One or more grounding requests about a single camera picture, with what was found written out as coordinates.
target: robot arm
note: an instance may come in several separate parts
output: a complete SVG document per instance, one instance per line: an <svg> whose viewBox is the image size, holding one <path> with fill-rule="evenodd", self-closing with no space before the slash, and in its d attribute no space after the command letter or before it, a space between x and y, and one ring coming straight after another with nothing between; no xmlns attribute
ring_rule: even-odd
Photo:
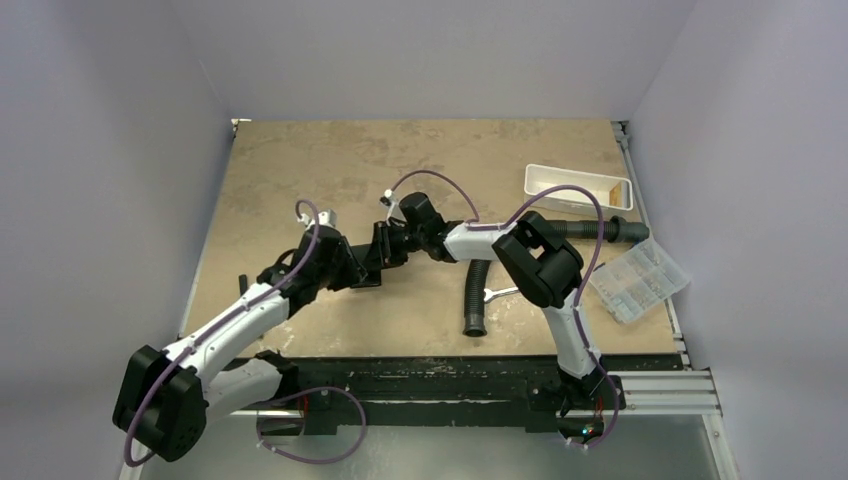
<svg viewBox="0 0 848 480"><path fill-rule="evenodd" d="M315 300L322 289L333 291L380 285L380 272L403 265L410 253L424 250L437 261L498 260L519 291L540 307L557 348L560 376L572 398L592 399L601 382L578 330L571 302L581 281L580 254L541 215L528 212L508 226L482 230L446 222L426 195L416 192L399 202L405 221L374 224L372 242L350 246L335 229L335 214L324 212L307 227L291 265L314 249L291 280L265 295L291 271L277 261L266 268L229 308L197 332L162 351L145 346L130 359L113 413L113 423L129 430L142 398L166 368L171 373L141 416L135 438L166 461L182 457L197 442L208 421L247 405L299 391L297 368L272 353L260 354L224 371L260 335L280 325ZM542 249L538 257L531 251ZM244 309L213 328L227 315ZM589 342L588 327L583 326ZM181 358L185 351L191 353ZM590 343L589 350L594 349Z"/></svg>

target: white tray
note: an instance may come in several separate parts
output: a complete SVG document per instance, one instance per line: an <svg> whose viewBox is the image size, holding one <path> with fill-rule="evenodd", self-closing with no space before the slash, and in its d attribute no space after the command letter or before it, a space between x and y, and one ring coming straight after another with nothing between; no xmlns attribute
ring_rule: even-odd
<svg viewBox="0 0 848 480"><path fill-rule="evenodd" d="M627 178L534 164L525 168L525 199L556 185L577 185L589 190L601 203L606 218L633 210L633 185ZM575 191L555 192L540 198L533 205L560 212L595 216L592 202L585 195Z"/></svg>

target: white wall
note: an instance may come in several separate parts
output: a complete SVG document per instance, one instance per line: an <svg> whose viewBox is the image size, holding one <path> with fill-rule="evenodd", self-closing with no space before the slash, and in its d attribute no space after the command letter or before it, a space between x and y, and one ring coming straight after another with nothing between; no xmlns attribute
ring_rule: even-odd
<svg viewBox="0 0 848 480"><path fill-rule="evenodd" d="M174 0L234 117L630 118L694 0Z"/></svg>
<svg viewBox="0 0 848 480"><path fill-rule="evenodd" d="M848 3L698 2L632 120L745 478L848 475Z"/></svg>
<svg viewBox="0 0 848 480"><path fill-rule="evenodd" d="M230 126L166 0L0 6L0 471L111 478L129 355L174 338Z"/></svg>

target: wrench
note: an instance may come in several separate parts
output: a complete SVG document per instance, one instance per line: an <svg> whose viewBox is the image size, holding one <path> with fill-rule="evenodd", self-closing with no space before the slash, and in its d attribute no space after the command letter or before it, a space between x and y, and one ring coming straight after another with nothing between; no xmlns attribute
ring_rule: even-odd
<svg viewBox="0 0 848 480"><path fill-rule="evenodd" d="M512 295L513 293L518 292L518 287L509 287L504 288L503 290L492 290L490 288L483 289L483 303L490 303L492 300L503 297L505 295Z"/></svg>

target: beige tabletop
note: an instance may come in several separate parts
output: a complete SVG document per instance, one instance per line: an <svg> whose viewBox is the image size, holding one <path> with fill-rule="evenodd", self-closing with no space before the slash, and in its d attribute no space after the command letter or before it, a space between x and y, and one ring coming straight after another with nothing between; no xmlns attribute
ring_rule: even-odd
<svg viewBox="0 0 848 480"><path fill-rule="evenodd" d="M297 246L298 198L338 213L351 244L369 243L372 224L385 218L378 199L404 173L421 168L454 179L474 200L484 222L506 220L524 201L528 163L626 177L608 120L423 120L243 122L207 238L187 332L238 297L239 274L251 281L283 251ZM397 192L425 192L446 219L470 218L462 197L430 176L411 178ZM585 219L539 210L546 218ZM639 220L634 210L625 216ZM573 242L586 263L592 241ZM601 260L627 250L604 243ZM322 291L292 319L268 332L246 354L279 349L302 356L441 356L552 354L541 311L520 295L487 307L489 334L462 335L467 264L444 264L423 252L383 272L381 287ZM512 283L492 264L490 288ZM591 287L584 296L592 333L604 353L674 352L660 305L633 324L616 323Z"/></svg>

